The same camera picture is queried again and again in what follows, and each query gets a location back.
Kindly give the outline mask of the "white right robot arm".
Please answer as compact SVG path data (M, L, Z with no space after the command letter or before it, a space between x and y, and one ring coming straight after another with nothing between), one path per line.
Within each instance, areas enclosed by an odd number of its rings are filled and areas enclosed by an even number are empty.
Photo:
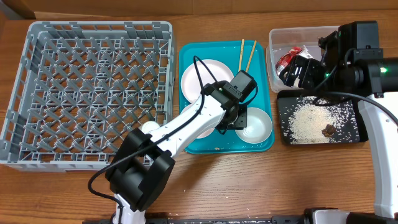
M374 212L308 208L303 223L397 223L397 59L385 58L377 21L356 21L318 40L321 60L294 56L279 73L284 85L335 105L357 106L371 147Z

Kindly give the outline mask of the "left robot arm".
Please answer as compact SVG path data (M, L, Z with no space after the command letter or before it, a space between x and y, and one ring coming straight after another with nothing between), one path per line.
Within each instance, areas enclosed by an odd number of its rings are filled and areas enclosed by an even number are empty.
M175 157L205 131L228 130L257 86L220 81L203 86L196 102L171 122L151 131L133 129L124 139L105 177L117 203L113 223L144 223L144 212L165 188Z

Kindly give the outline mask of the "red snack wrapper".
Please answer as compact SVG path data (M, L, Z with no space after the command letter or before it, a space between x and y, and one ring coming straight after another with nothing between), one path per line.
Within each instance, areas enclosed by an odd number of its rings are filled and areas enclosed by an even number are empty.
M300 54L302 51L303 51L303 48L300 48L300 47L293 47L292 49L290 49L276 63L276 65L275 65L276 73L279 75L280 72L283 71L283 69L285 69L289 65L289 63L292 60L292 58L294 56Z

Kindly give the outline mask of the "grey bowl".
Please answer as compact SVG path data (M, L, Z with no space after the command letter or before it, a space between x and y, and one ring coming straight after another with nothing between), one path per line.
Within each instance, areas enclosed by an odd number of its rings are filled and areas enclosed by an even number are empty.
M259 108L247 109L247 126L242 130L235 130L238 137L249 144L258 144L265 141L272 133L270 116Z

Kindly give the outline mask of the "white paper cup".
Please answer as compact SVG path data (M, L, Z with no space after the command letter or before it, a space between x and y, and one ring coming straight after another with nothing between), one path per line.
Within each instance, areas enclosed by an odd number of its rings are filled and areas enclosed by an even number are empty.
M155 129L160 128L160 125L156 123L155 121L147 121L145 122L139 129L144 133L148 133L150 131L153 131Z

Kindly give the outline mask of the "white napkin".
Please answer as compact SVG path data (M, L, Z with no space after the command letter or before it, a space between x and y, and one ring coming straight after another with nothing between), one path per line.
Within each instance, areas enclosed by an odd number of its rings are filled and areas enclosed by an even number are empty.
M312 46L306 47L305 45L303 45L303 46L301 46L301 51L298 55L301 57L304 57L304 58L314 58L313 50L314 50L314 47L312 47Z

